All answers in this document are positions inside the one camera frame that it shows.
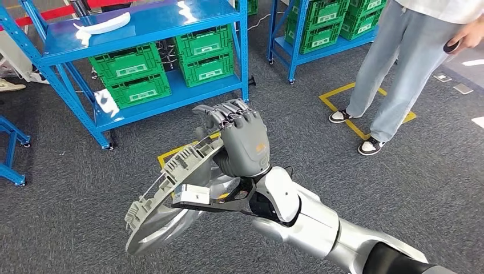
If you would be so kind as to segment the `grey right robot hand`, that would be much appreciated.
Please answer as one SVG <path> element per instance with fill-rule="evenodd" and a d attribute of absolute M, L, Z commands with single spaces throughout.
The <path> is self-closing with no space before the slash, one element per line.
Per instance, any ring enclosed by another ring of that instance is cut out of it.
<path fill-rule="evenodd" d="M 214 106 L 200 104 L 207 128 L 217 127 L 224 147 L 213 157 L 230 177 L 255 177 L 270 167 L 270 145 L 260 113 L 237 98 Z"/>

